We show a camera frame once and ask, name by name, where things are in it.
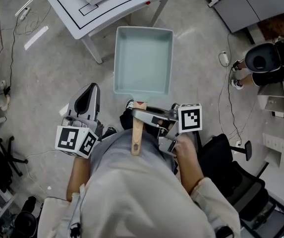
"white sleeve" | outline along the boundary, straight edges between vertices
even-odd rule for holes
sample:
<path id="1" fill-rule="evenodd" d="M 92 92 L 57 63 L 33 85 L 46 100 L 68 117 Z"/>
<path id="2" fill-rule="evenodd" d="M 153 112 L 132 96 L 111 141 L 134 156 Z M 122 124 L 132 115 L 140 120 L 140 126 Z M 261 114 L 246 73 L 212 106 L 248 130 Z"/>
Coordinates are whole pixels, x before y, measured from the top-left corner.
<path id="1" fill-rule="evenodd" d="M 55 237 L 56 229 L 66 215 L 69 206 L 70 203 L 68 201 L 53 197 L 46 198 L 39 219 L 37 237 Z"/>
<path id="2" fill-rule="evenodd" d="M 234 238 L 240 238 L 239 214 L 209 178 L 203 178 L 190 197 L 206 214 L 215 231 L 220 227 L 228 226 L 232 229 Z"/>

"black and white marker cube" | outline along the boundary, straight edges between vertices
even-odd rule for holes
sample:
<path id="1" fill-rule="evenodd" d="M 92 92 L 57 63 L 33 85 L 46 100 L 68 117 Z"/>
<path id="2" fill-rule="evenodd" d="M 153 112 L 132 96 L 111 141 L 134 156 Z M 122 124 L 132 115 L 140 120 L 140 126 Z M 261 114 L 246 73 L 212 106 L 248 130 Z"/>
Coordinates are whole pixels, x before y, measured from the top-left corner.
<path id="1" fill-rule="evenodd" d="M 202 130 L 202 107 L 200 104 L 182 104 L 178 108 L 179 133 Z"/>
<path id="2" fill-rule="evenodd" d="M 90 128 L 57 127 L 55 148 L 68 155 L 88 159 L 97 143 L 98 137 Z"/>

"wooden handle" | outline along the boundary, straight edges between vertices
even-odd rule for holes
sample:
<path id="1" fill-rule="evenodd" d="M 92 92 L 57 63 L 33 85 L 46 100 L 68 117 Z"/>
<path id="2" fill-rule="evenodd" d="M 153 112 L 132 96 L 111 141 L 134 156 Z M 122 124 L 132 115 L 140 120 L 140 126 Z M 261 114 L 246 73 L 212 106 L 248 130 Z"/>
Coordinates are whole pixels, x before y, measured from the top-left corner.
<path id="1" fill-rule="evenodd" d="M 134 109 L 146 110 L 146 107 L 147 107 L 147 102 L 136 102 L 136 101 L 134 101 L 134 104 L 133 104 Z M 144 123 L 142 121 L 133 117 L 133 136 L 132 136 L 131 153 L 134 156 L 140 155 L 143 126 L 144 126 Z"/>

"light blue tray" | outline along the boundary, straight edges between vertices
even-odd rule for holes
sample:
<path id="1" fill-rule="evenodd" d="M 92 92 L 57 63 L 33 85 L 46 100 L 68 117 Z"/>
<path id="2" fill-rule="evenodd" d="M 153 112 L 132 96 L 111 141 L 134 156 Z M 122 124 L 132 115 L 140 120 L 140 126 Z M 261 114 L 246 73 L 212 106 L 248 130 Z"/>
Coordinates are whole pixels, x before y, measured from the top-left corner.
<path id="1" fill-rule="evenodd" d="M 173 31 L 151 27 L 118 27 L 114 92 L 135 101 L 166 96 L 170 88 Z"/>

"gray floor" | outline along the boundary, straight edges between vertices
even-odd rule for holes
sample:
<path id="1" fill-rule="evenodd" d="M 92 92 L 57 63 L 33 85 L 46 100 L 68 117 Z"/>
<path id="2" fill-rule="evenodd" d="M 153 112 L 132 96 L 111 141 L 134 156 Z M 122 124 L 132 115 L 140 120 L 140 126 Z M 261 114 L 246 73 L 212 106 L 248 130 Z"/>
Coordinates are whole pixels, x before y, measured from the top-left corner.
<path id="1" fill-rule="evenodd" d="M 14 27 L 14 14 L 26 1 L 0 0 L 2 28 Z M 223 50 L 228 51 L 228 29 L 207 4 L 207 0 L 169 1 L 156 26 L 172 29 L 175 35 L 170 97 L 149 103 L 150 106 L 166 109 L 174 102 L 201 103 L 203 143 L 212 135 L 222 132 L 218 118 L 218 98 L 226 69 L 219 64 L 218 54 Z M 157 5 L 134 13 L 133 23 L 145 25 Z M 46 0 L 34 0 L 32 10 L 42 19 L 49 6 Z M 112 124 L 120 129 L 118 117 L 128 98 L 113 94 L 113 65 L 116 28 L 125 24 L 124 20 L 120 20 L 94 36 L 93 40 L 104 57 L 102 65 L 96 64 L 84 45 L 71 36 L 53 9 L 40 26 L 47 25 L 48 31 L 27 51 L 24 44 L 31 36 L 16 36 L 11 103 L 6 112 L 7 121 L 0 128 L 0 137 L 15 136 L 15 152 L 27 157 L 54 150 L 56 128 L 61 123 L 60 109 L 74 93 L 91 82 L 98 83 L 101 89 L 99 120 L 105 126 Z M 7 82 L 10 77 L 12 31 L 2 32 L 4 50 L 0 55 L 0 80 L 6 79 Z M 232 61 L 242 59 L 243 52 L 250 46 L 244 33 L 230 35 L 229 42 Z M 241 91 L 230 89 L 235 123 L 240 132 L 244 129 L 241 134 L 243 143 L 251 140 L 253 145 L 253 157 L 249 162 L 239 154 L 235 155 L 235 159 L 252 174 L 258 172 L 267 153 L 262 145 L 262 130 L 266 117 L 271 115 L 259 110 L 256 103 L 257 90 L 257 87 Z M 231 144 L 235 145 L 238 136 L 232 125 L 227 85 L 221 96 L 220 110 L 223 130 L 231 138 Z M 28 169 L 32 178 L 48 195 L 64 198 L 72 161 L 72 157 L 63 153 L 48 153 L 30 157 Z M 44 198 L 45 194 L 26 174 L 25 166 L 19 167 L 24 176 L 15 177 L 16 189 Z"/>

